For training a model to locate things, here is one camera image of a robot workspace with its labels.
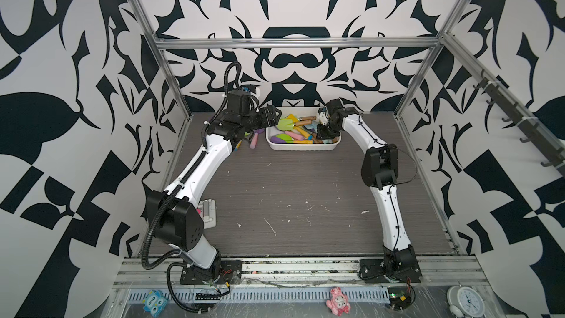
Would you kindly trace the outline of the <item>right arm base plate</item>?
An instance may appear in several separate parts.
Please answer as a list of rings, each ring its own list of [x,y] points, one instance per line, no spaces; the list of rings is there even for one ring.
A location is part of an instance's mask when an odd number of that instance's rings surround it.
[[[394,263],[387,259],[363,259],[358,277],[368,284],[418,284],[422,271],[417,261]]]

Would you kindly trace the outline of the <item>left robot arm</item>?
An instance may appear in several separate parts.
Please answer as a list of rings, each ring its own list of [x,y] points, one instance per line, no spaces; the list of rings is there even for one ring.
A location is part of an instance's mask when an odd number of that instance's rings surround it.
[[[216,271],[220,255],[204,235],[204,221],[197,211],[201,197],[245,135],[276,126],[281,116],[275,106],[259,107],[257,97],[248,91],[225,94],[221,110],[204,124],[198,153],[175,181],[147,197],[149,229],[141,247],[145,270],[179,256],[201,270]]]

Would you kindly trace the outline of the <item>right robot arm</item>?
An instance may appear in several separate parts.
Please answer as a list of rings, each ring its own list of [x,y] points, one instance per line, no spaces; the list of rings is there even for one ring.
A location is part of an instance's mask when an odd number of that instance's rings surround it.
[[[364,152],[360,176],[369,187],[378,207],[383,229],[383,266],[387,275],[413,269],[416,254],[400,213],[397,186],[398,148],[378,137],[363,120],[360,111],[331,100],[318,109],[317,138],[329,140],[349,134]]]

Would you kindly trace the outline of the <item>purple shovel pink handle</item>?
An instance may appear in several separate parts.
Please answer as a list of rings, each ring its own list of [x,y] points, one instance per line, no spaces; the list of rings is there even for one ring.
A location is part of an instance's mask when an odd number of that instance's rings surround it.
[[[265,132],[265,129],[258,129],[253,132],[252,139],[250,141],[250,148],[254,150],[257,147],[257,143],[261,134]]]

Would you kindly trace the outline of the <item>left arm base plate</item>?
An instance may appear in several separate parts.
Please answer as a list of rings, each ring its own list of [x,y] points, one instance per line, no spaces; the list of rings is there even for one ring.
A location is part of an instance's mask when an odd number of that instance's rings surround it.
[[[181,285],[200,285],[214,282],[218,285],[238,284],[241,281],[243,263],[240,260],[220,260],[208,269],[186,266],[182,270]]]

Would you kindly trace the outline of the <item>yellow toy shovel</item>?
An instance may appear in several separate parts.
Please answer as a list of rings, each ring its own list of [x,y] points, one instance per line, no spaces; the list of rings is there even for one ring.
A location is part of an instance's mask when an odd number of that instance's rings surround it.
[[[307,119],[297,119],[294,115],[289,115],[286,117],[285,125],[283,130],[285,132],[293,132],[297,135],[301,135],[304,139],[311,140],[313,137],[311,133],[306,129],[307,126],[312,126],[312,118]]]

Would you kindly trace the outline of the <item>white plastic storage box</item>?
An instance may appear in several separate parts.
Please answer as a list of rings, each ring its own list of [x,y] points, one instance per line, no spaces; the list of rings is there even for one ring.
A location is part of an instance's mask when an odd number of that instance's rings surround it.
[[[278,107],[278,109],[282,112],[281,118],[287,117],[290,114],[296,117],[304,117],[316,116],[319,107]],[[265,139],[268,145],[275,151],[332,151],[341,143],[341,137],[336,138],[330,144],[278,144],[272,141],[272,138],[282,133],[276,127],[269,127],[266,130]]]

